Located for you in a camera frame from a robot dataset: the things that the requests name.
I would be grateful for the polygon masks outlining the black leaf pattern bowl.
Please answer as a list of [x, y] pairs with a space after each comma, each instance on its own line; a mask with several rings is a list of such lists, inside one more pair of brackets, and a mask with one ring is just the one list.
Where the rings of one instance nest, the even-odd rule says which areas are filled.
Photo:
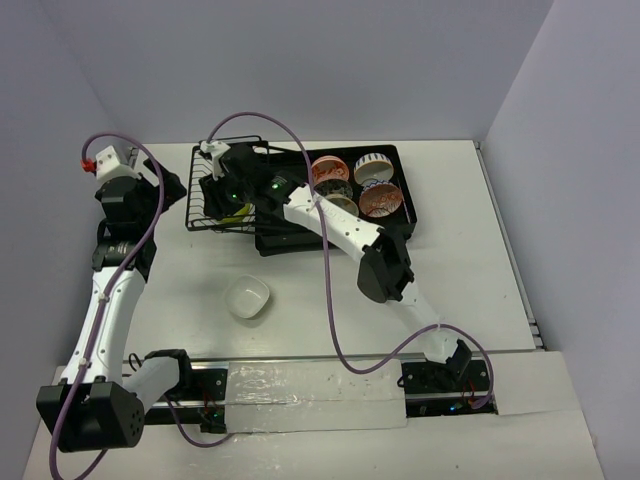
[[343, 179], [328, 179], [317, 183], [315, 190], [322, 196], [331, 194], [339, 194], [351, 199], [353, 197], [353, 189], [349, 181]]

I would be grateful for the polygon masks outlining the white bowl pink rim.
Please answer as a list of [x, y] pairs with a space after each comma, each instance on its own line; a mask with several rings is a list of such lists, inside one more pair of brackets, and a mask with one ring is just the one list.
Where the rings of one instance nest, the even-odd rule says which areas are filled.
[[354, 181], [364, 185], [369, 180], [389, 181], [394, 175], [394, 166], [384, 154], [373, 152], [361, 156], [353, 168]]

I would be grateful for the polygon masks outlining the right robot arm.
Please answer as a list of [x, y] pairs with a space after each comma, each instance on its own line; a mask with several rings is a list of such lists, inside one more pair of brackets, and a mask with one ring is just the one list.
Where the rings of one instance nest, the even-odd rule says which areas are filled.
[[246, 143], [203, 141], [199, 150], [211, 165], [200, 181], [206, 216], [221, 220], [251, 204], [263, 215], [319, 235], [325, 246], [334, 245], [357, 263], [359, 291], [411, 329], [439, 387], [455, 391], [468, 380], [471, 351], [460, 330], [443, 324], [420, 292], [397, 228], [361, 219], [292, 173], [271, 170]]

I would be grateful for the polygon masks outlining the green bowl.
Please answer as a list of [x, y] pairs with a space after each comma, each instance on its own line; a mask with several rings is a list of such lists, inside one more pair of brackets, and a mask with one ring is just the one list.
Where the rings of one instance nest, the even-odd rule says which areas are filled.
[[219, 221], [220, 224], [242, 223], [250, 216], [253, 206], [251, 204], [245, 204], [234, 214], [224, 217]]

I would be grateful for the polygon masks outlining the orange blue geometric bowl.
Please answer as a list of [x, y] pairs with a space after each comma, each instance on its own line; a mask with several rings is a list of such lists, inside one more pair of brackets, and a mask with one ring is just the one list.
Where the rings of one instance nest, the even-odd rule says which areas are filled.
[[396, 212], [403, 203], [399, 187], [389, 181], [371, 180], [364, 184], [358, 200], [360, 211], [371, 218], [383, 218]]

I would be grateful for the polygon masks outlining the white taped sheet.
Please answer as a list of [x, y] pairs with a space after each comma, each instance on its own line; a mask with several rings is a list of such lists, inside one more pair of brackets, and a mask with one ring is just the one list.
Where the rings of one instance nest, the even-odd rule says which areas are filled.
[[230, 433], [380, 430], [407, 424], [392, 360], [366, 375], [338, 360], [233, 362], [225, 392]]

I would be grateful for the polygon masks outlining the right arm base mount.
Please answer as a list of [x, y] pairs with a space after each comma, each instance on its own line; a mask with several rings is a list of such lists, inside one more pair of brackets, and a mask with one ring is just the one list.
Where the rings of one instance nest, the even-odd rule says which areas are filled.
[[493, 400], [481, 408], [472, 407], [487, 394], [489, 380], [481, 359], [472, 359], [456, 383], [426, 361], [402, 361], [397, 386], [404, 392], [408, 418], [496, 414]]

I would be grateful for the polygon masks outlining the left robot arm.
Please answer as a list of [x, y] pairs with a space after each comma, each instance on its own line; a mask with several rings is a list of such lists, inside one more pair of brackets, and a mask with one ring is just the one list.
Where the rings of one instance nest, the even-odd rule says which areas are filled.
[[42, 387], [36, 399], [55, 452], [134, 447], [154, 403], [166, 393], [184, 398], [195, 386], [183, 350], [152, 352], [131, 376], [123, 373], [133, 314], [157, 251], [155, 226], [186, 195], [178, 176], [153, 160], [143, 164], [156, 184], [116, 161], [95, 163], [95, 198], [104, 217], [92, 255], [91, 299], [58, 383]]

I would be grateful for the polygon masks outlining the orange floral bowl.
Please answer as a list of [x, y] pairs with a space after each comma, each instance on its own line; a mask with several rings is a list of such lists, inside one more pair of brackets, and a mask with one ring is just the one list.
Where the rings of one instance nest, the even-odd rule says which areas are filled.
[[350, 178], [350, 170], [347, 164], [334, 155], [324, 155], [316, 159], [312, 165], [312, 178], [315, 184], [328, 180], [344, 180]]

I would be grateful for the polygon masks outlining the white square bowl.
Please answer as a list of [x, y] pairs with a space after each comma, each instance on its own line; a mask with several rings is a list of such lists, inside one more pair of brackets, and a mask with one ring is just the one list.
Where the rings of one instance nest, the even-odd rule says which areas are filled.
[[229, 284], [223, 298], [231, 314], [241, 319], [252, 319], [264, 309], [270, 296], [271, 291], [265, 282], [245, 274]]

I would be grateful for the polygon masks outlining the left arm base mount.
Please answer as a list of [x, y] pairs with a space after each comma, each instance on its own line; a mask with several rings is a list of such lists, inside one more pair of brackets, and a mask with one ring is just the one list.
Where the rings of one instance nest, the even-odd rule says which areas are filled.
[[[142, 365], [142, 360], [129, 355], [124, 376], [130, 376]], [[183, 426], [199, 427], [200, 433], [226, 434], [225, 398], [229, 366], [215, 363], [196, 363], [190, 386], [173, 395], [171, 405]], [[145, 415], [145, 426], [175, 425], [166, 401], [160, 399]]]

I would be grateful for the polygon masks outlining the leaf pattern white bowl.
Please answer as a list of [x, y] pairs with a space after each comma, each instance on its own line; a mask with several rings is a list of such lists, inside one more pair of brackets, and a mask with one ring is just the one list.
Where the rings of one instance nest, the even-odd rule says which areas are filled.
[[327, 200], [329, 200], [334, 205], [342, 208], [346, 212], [354, 215], [356, 217], [359, 216], [359, 208], [356, 203], [348, 197], [337, 195], [337, 196], [327, 196]]

